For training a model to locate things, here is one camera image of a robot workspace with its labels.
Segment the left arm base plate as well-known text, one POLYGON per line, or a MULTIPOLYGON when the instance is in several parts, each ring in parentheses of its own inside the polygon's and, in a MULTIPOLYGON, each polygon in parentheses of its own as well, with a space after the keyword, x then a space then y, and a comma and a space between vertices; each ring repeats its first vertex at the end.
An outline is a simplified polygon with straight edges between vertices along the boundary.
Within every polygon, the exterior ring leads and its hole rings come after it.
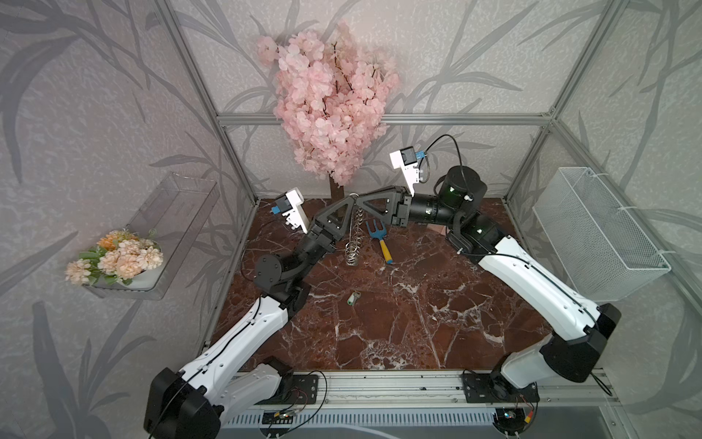
POLYGON ((320 375, 315 373, 294 373, 286 376, 271 398, 256 402, 256 405, 315 404, 320 390, 319 380, 320 375))

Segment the key with green tag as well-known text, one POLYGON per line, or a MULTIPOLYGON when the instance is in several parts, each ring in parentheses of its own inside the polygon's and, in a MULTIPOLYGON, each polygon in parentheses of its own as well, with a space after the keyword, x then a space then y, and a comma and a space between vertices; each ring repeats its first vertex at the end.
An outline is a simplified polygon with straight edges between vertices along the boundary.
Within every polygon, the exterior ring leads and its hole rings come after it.
POLYGON ((361 293, 360 292, 353 292, 349 298, 347 298, 347 304, 350 305, 351 307, 354 307, 356 305, 356 302, 358 302, 358 299, 361 298, 361 293))

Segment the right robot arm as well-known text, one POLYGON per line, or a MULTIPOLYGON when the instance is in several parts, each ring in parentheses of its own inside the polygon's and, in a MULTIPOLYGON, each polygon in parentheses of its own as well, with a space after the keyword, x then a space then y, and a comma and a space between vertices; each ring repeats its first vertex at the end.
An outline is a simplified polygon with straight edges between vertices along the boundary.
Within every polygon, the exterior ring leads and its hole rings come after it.
POLYGON ((446 227, 457 254, 490 272, 514 290, 550 325, 551 333, 519 352, 509 353, 480 377, 486 391, 506 401, 559 376, 583 383, 592 376, 622 313, 581 296, 536 262, 479 208, 487 186, 468 166, 440 177, 433 195, 388 187, 359 196, 356 204, 385 225, 411 222, 446 227))

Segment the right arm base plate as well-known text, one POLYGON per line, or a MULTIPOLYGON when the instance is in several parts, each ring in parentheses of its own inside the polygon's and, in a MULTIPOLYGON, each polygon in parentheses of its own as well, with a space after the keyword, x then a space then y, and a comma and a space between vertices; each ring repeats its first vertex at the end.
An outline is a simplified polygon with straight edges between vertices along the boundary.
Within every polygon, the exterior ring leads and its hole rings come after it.
POLYGON ((528 384, 517 389, 512 384, 494 376, 491 372, 475 372, 465 369, 461 374, 464 397, 468 404, 519 404, 540 402, 537 384, 528 384))

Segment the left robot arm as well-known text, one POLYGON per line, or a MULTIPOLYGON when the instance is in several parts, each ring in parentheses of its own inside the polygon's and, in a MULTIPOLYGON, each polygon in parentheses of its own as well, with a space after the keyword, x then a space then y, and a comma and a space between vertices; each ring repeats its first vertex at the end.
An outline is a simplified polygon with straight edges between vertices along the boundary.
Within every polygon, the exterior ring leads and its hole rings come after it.
POLYGON ((266 254, 255 265, 261 295, 220 340, 179 371, 165 368, 153 379, 144 429, 152 438, 215 438, 221 427, 258 402, 284 394, 289 367, 277 360, 244 375, 241 367, 305 306, 303 281, 348 232, 353 196, 321 210, 287 255, 266 254))

